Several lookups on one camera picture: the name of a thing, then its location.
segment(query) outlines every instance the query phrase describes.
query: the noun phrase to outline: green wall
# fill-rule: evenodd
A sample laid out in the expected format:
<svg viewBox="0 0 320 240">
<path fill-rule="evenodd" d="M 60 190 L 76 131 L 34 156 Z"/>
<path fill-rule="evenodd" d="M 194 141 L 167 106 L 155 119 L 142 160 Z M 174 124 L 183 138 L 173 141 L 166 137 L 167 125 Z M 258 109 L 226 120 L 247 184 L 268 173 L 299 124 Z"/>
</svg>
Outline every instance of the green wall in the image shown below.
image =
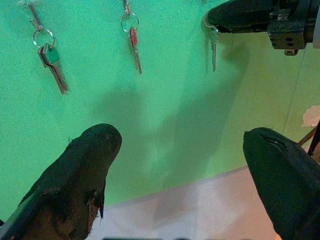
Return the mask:
<svg viewBox="0 0 320 240">
<path fill-rule="evenodd" d="M 69 140 L 98 123 L 123 137 L 107 177 L 114 204 L 245 165 L 244 131 L 299 140 L 319 104 L 319 50 L 274 50 L 266 33 L 221 34 L 212 72 L 202 17 L 223 0 L 132 0 L 139 75 L 120 27 L 122 1 L 42 0 L 69 86 L 61 95 L 32 42 L 27 9 L 0 2 L 0 219 L 6 220 Z"/>
</svg>

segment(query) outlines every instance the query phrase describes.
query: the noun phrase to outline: key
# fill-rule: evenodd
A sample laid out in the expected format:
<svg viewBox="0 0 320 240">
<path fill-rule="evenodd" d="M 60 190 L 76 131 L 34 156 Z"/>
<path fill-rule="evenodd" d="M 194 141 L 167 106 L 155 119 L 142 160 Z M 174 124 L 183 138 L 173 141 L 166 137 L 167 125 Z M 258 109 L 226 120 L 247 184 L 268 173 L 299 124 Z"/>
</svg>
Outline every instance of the key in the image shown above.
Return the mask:
<svg viewBox="0 0 320 240">
<path fill-rule="evenodd" d="M 130 39 L 131 47 L 133 49 L 136 66 L 139 69 L 140 74 L 142 74 L 142 69 L 141 69 L 141 64 L 140 64 L 140 59 L 139 59 L 138 49 L 137 49 L 137 44 L 138 44 L 137 33 L 133 27 L 130 28 L 129 39 Z"/>
<path fill-rule="evenodd" d="M 60 58 L 56 48 L 50 48 L 48 43 L 38 50 L 39 57 L 45 68 L 49 68 L 62 94 L 66 93 L 68 86 L 60 71 Z"/>
<path fill-rule="evenodd" d="M 212 26 L 209 30 L 209 37 L 211 41 L 211 49 L 212 49 L 212 69 L 216 71 L 216 48 L 218 41 L 219 31 L 215 26 Z"/>
</svg>

